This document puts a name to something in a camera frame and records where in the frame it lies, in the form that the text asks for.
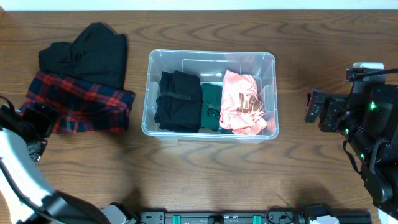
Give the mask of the red navy plaid shirt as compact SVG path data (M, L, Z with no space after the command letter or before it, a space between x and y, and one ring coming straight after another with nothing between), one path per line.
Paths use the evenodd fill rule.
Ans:
M20 111L24 113L35 103L58 110L61 116L53 129L55 134L124 133L134 98L131 91L39 71Z

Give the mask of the pink printed t-shirt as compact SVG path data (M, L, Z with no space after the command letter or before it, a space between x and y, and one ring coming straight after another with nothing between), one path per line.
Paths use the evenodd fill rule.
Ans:
M223 78L220 127L234 134L257 135L267 127L264 103L252 75L226 71Z

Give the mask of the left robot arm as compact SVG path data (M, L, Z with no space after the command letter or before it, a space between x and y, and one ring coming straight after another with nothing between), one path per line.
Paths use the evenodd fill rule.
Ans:
M8 100L1 105L1 193L13 223L136 223L113 202L103 209L55 189L39 171L60 112L35 103L24 112Z

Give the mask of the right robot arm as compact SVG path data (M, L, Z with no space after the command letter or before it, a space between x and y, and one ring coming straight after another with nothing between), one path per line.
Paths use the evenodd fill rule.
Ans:
M351 92L307 93L305 122L319 122L322 132L340 133L351 165L373 200L373 205L397 218L397 86L380 84Z

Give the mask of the dark green garment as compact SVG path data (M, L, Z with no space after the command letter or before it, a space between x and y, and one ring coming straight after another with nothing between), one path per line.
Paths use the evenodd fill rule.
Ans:
M222 87L204 83L201 93L201 127L222 134L233 134L232 130L220 126Z

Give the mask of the black taped garment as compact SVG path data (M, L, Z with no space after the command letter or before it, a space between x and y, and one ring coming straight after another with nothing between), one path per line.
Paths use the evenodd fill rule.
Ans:
M197 133L201 128L200 79L178 70L162 72L154 121L161 130Z

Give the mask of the large black garment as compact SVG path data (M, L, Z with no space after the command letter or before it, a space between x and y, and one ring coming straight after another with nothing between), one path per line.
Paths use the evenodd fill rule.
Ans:
M50 44L39 52L38 60L45 73L123 89L127 56L127 37L99 22L90 24L73 42Z

